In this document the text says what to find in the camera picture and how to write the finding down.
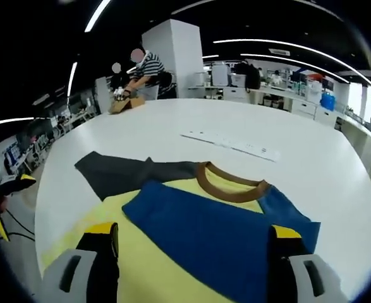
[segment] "striped shirt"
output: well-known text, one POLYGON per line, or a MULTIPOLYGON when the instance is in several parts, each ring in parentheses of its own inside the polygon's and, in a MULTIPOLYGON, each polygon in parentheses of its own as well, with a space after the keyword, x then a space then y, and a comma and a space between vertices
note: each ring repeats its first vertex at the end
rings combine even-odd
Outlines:
POLYGON ((146 57, 140 64, 137 64, 135 72, 131 79, 138 81, 141 77, 148 76, 151 79, 146 83, 146 87, 160 85, 159 86, 159 97, 174 88, 175 83, 171 82, 168 86, 162 86, 160 84, 159 76, 163 73, 164 66, 162 65, 158 55, 148 52, 146 57))

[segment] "blue container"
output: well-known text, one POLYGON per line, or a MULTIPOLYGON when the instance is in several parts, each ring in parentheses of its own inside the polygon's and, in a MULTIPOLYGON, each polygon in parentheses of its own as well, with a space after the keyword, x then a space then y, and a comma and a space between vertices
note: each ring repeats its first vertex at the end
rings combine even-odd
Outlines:
POLYGON ((323 93, 322 99, 320 100, 320 105, 325 109, 334 110, 334 104, 336 103, 335 96, 330 95, 329 93, 323 93))

